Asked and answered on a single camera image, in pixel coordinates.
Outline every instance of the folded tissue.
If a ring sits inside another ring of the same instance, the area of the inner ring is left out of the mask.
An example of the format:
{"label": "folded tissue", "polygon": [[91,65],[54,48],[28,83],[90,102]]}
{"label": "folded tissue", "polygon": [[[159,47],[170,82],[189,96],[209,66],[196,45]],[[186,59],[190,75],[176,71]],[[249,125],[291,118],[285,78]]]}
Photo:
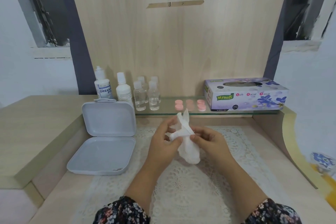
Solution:
{"label": "folded tissue", "polygon": [[170,140],[173,141],[177,137],[183,137],[182,144],[178,148],[178,153],[189,164],[197,164],[200,162],[200,149],[193,141],[190,140],[190,136],[195,133],[189,126],[189,112],[186,109],[182,114],[177,114],[178,123],[176,124],[176,132],[170,135]]}

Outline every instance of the white bottle cap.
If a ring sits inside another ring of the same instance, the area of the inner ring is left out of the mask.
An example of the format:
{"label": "white bottle cap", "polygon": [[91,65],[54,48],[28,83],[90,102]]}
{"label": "white bottle cap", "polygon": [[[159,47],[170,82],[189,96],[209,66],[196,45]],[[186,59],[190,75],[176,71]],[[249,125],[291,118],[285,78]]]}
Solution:
{"label": "white bottle cap", "polygon": [[97,66],[94,75],[96,76],[96,80],[106,79],[105,71],[100,66]]}
{"label": "white bottle cap", "polygon": [[152,76],[152,77],[150,78],[150,80],[153,81],[153,82],[156,82],[156,83],[159,82],[159,78],[158,78],[157,76]]}
{"label": "white bottle cap", "polygon": [[134,88],[135,88],[136,90],[140,90],[140,89],[142,89],[142,85],[141,85],[141,82],[140,82],[140,81],[135,81],[135,82],[133,82],[133,84],[134,84]]}
{"label": "white bottle cap", "polygon": [[149,82],[149,88],[150,88],[150,89],[156,89],[156,82],[154,82],[154,81],[150,81],[150,82]]}
{"label": "white bottle cap", "polygon": [[138,76],[138,80],[142,83],[145,83],[145,77],[144,76]]}
{"label": "white bottle cap", "polygon": [[119,84],[125,84],[126,83],[124,72],[117,73],[117,78],[118,78],[118,83]]}

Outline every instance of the tissue box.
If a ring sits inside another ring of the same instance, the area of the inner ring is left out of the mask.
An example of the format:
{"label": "tissue box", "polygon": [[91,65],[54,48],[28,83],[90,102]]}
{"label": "tissue box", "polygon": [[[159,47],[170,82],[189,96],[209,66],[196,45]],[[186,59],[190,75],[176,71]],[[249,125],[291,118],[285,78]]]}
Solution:
{"label": "tissue box", "polygon": [[205,80],[204,96],[211,111],[280,110],[288,89],[267,78]]}

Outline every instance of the lace doily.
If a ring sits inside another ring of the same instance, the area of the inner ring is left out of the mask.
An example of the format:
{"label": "lace doily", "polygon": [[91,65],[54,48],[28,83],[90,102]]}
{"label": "lace doily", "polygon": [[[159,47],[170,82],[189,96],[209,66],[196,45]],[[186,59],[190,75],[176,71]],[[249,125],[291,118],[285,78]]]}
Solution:
{"label": "lace doily", "polygon": [[[211,127],[224,135],[240,166],[275,202],[290,205],[282,186],[263,162],[240,127]],[[128,170],[118,176],[95,176],[73,216],[73,224],[91,224],[97,210],[118,200],[145,162],[156,128],[138,128]],[[201,162],[187,164],[177,156],[157,181],[151,223],[237,223],[231,189],[214,170],[203,151]]]}

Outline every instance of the white bottle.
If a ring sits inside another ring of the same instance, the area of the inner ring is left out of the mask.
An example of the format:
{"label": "white bottle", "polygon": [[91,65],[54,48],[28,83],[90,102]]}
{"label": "white bottle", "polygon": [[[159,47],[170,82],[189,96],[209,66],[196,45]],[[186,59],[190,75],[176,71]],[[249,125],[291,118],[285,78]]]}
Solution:
{"label": "white bottle", "polygon": [[99,98],[109,98],[112,99],[112,91],[110,80],[106,79],[105,71],[100,66],[97,66],[95,72],[96,81],[94,85],[96,86],[97,95]]}
{"label": "white bottle", "polygon": [[157,88],[156,82],[149,82],[148,90],[149,109],[156,111],[160,108],[160,92]]}
{"label": "white bottle", "polygon": [[135,108],[138,111],[143,111],[146,109],[145,99],[148,99],[147,91],[142,88],[141,81],[135,81],[133,84]]}
{"label": "white bottle", "polygon": [[118,100],[126,101],[129,102],[131,105],[133,105],[131,87],[128,84],[126,84],[124,73],[123,72],[117,73],[117,78],[119,84],[119,86],[116,89]]}
{"label": "white bottle", "polygon": [[160,84],[159,84],[159,78],[157,76],[152,76],[150,78],[151,81],[156,82],[157,89],[160,92]]}
{"label": "white bottle", "polygon": [[145,103],[148,103],[148,95],[147,95],[148,84],[145,83],[145,77],[144,76],[138,76],[138,80],[141,82],[142,89],[146,91]]}

